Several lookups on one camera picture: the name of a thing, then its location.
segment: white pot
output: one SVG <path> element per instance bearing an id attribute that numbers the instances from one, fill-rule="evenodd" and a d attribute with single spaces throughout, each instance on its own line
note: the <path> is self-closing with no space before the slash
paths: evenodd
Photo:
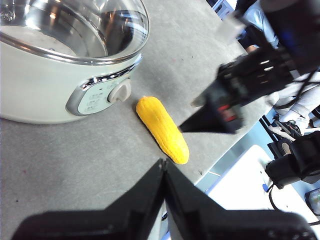
<path id="1" fill-rule="evenodd" d="M 141 1 L 2 2 L 2 118 L 65 123 L 130 96 L 149 32 Z"/>

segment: metal rim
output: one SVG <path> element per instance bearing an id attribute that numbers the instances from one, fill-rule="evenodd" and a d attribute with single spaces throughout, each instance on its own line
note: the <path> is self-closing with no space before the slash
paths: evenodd
<path id="1" fill-rule="evenodd" d="M 131 59 L 135 57 L 141 49 L 146 45 L 149 35 L 150 35 L 150 20 L 148 16 L 148 12 L 146 9 L 145 4 L 141 1 L 141 4 L 144 8 L 146 19 L 148 23 L 148 33 L 146 36 L 146 39 L 144 43 L 133 53 L 123 56 L 123 57 L 76 57 L 68 54 L 59 53 L 53 50 L 45 49 L 42 47 L 32 46 L 29 45 L 23 41 L 20 41 L 14 37 L 11 37 L 3 32 L 0 31 L 0 41 L 8 44 L 12 47 L 15 47 L 17 49 L 23 50 L 27 53 L 38 55 L 40 57 L 64 62 L 64 63 L 70 63 L 70 64 L 78 64 L 78 65 L 91 65 L 91 66 L 103 66 L 103 65 L 111 65 L 111 64 L 119 64 L 122 63 L 128 59 Z"/>

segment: white table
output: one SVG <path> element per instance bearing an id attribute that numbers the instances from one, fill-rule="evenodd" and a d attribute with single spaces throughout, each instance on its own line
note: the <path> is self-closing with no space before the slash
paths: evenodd
<path id="1" fill-rule="evenodd" d="M 272 210 L 268 193 L 263 189 L 263 184 L 271 185 L 265 172 L 271 160 L 261 147 L 253 145 L 208 189 L 207 195 L 227 210 Z M 318 221 L 291 185 L 281 190 L 274 187 L 272 199 L 280 210 L 300 214 L 309 223 Z M 312 228 L 320 239 L 320 226 Z"/>

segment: black cable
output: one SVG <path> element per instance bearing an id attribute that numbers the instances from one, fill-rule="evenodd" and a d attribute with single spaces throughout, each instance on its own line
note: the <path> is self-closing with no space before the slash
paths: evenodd
<path id="1" fill-rule="evenodd" d="M 312 79 L 312 77 L 314 76 L 314 74 L 316 73 L 316 70 L 315 71 L 312 71 L 309 76 L 303 80 L 303 81 L 300 81 L 301 83 L 303 82 L 300 90 L 298 91 L 295 99 L 291 100 L 290 102 L 288 102 L 287 104 L 284 104 L 284 105 L 280 105 L 280 106 L 274 106 L 275 109 L 285 109 L 285 108 L 288 108 L 290 107 L 291 105 L 295 104 L 301 97 L 304 89 L 306 88 L 306 86 L 308 85 L 308 83 L 310 82 L 310 80 Z"/>
<path id="2" fill-rule="evenodd" d="M 277 206 L 275 205 L 274 203 L 274 200 L 272 199 L 272 189 L 274 189 L 274 186 L 275 184 L 273 183 L 269 188 L 268 190 L 266 191 L 267 193 L 269 193 L 269 200 L 270 200 L 270 203 L 273 207 L 274 210 L 276 211 L 281 211 L 279 208 L 277 208 Z M 308 223 L 310 226 L 315 226 L 315 225 L 319 225 L 320 224 L 320 220 L 319 221 L 314 221 L 314 222 L 309 222 Z"/>
<path id="3" fill-rule="evenodd" d="M 273 209 L 276 210 L 276 211 L 281 211 L 279 208 L 277 208 L 277 206 L 276 206 L 275 203 L 274 203 L 274 200 L 272 199 L 272 189 L 274 189 L 274 186 L 275 186 L 275 184 L 273 183 L 273 184 L 269 187 L 267 193 L 269 192 L 269 200 L 270 200 L 270 203 L 271 203 Z"/>
<path id="4" fill-rule="evenodd" d="M 320 224 L 320 221 L 309 222 L 310 226 L 315 226 L 315 225 L 318 225 L 318 224 Z"/>
<path id="5" fill-rule="evenodd" d="M 304 177 L 313 177 L 313 176 L 317 176 L 317 175 L 320 175 L 320 172 L 317 172 L 317 173 L 312 173 L 312 174 L 308 174 L 308 175 L 305 175 Z"/>
<path id="6" fill-rule="evenodd" d="M 304 81 L 293 80 L 294 83 L 303 83 Z M 320 81 L 309 81 L 309 84 L 320 84 Z"/>

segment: person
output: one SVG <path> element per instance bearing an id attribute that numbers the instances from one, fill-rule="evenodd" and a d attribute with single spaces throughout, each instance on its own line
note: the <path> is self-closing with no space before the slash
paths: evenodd
<path id="1" fill-rule="evenodd" d="M 260 0 L 252 4 L 244 13 L 243 17 L 263 32 L 267 41 L 274 47 L 278 48 L 279 39 L 274 33 L 267 17 L 265 16 Z M 247 33 L 243 33 L 238 41 L 246 49 L 248 53 L 256 50 L 259 46 L 255 43 Z M 288 84 L 284 89 L 278 92 L 279 100 L 275 103 L 275 111 L 273 127 L 281 127 L 281 131 L 288 133 L 291 137 L 297 138 L 303 136 L 309 125 L 309 114 L 320 105 L 320 72 L 316 72 L 311 84 L 307 85 L 301 97 L 290 107 L 279 109 L 277 106 L 288 104 L 298 94 L 303 83 L 301 81 L 308 77 L 309 73 L 296 78 L 293 83 Z"/>

